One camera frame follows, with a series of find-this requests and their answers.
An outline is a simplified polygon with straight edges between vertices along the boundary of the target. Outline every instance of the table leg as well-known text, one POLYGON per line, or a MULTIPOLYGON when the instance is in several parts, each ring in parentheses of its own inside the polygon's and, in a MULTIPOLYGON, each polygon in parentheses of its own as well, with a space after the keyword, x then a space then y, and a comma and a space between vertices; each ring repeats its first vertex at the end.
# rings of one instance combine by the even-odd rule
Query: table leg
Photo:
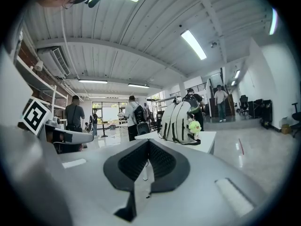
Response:
POLYGON ((104 125, 103 125, 103 136, 101 136, 102 138, 103 137, 108 137, 108 136, 106 136, 106 134, 105 134, 105 132, 104 132, 104 125))

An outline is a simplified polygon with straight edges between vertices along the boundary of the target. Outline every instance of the white shirt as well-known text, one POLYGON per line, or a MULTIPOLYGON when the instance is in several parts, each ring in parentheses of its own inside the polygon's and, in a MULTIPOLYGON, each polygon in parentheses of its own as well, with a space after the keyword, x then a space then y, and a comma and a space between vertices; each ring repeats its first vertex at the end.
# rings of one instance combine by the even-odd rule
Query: white shirt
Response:
POLYGON ((221 90, 221 91, 217 91, 215 94, 214 94, 214 98, 217 98, 217 103, 220 104, 221 102, 223 102, 224 98, 227 97, 228 94, 221 90))
POLYGON ((126 112, 124 113, 124 116, 128 118, 128 127, 134 126, 135 122, 133 120, 134 118, 134 110, 139 106, 137 102, 130 102, 126 106, 126 112))
POLYGON ((124 113, 123 113, 123 112, 119 112, 119 113, 117 114, 117 116, 119 117, 119 119, 123 119, 124 113))

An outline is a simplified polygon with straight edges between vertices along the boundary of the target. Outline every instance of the hair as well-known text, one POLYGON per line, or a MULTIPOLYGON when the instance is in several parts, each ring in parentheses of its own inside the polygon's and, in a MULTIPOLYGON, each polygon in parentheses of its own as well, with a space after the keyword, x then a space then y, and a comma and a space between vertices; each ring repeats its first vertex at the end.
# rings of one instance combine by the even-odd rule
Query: hair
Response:
POLYGON ((135 96, 130 96, 128 100, 129 101, 135 101, 135 96))
POLYGON ((73 96, 72 101, 74 101, 74 100, 79 100, 79 97, 78 96, 73 96))

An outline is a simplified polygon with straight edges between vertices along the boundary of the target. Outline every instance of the red mark on floor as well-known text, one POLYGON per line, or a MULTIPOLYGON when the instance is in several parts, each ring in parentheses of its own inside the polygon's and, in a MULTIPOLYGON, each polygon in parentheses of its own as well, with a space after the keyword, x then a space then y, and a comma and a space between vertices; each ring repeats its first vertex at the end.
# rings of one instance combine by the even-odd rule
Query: red mark on floor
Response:
POLYGON ((241 151, 242 151, 243 155, 245 155, 245 152, 244 152, 243 145, 241 144, 241 141, 240 141, 240 139, 239 139, 239 138, 238 138, 238 140, 239 140, 239 143, 240 143, 241 151))

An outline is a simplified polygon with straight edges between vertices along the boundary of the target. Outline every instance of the person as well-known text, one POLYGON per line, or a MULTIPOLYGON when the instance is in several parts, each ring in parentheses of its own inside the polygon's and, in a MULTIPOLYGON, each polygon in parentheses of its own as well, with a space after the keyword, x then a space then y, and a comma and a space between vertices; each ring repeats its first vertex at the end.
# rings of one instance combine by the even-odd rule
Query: person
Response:
POLYGON ((89 124, 88 124, 88 122, 85 123, 85 130, 89 131, 89 124))
POLYGON ((193 96, 195 97, 195 99, 197 100, 198 105, 199 105, 199 107, 200 107, 199 112, 194 114, 194 119, 195 119, 196 121, 198 121, 199 124, 201 125, 201 131, 204 131, 204 119, 203 119, 203 114, 202 114, 201 107, 203 107, 203 106, 205 105, 205 103, 204 103, 204 101, 203 101, 202 96, 200 96, 200 95, 194 93, 193 88, 189 88, 189 89, 187 90, 187 95, 183 98, 183 101, 184 101, 186 98, 190 97, 191 95, 193 95, 193 96))
POLYGON ((65 116, 67 118, 68 130, 82 132, 80 119, 85 119, 85 113, 83 108, 79 105, 79 97, 72 97, 72 104, 68 105, 65 109, 65 116))
POLYGON ((101 119, 100 117, 97 116, 96 113, 93 114, 93 136, 94 138, 98 138, 98 135, 97 135, 97 119, 101 119))
MULTIPOLYGON (((38 4, 45 8, 70 8, 73 4, 78 4, 85 2, 86 0, 35 0, 38 4)), ((21 42, 23 39, 22 26, 24 21, 24 15, 26 11, 23 11, 18 18, 16 18, 13 29, 11 29, 4 40, 4 47, 14 64, 16 64, 16 59, 21 48, 21 42)))
POLYGON ((117 116, 118 116, 119 120, 124 119, 124 113, 123 113, 122 109, 120 109, 120 112, 117 114, 117 116))
POLYGON ((130 96, 126 106, 125 118, 128 119, 128 137, 130 141, 134 141, 138 136, 137 125, 134 119, 134 111, 139 106, 134 96, 130 96))
POLYGON ((227 99, 228 94, 222 90, 222 86, 217 86, 217 92, 214 94, 215 106, 218 108, 218 114, 220 117, 220 122, 226 121, 226 104, 225 99, 227 99))

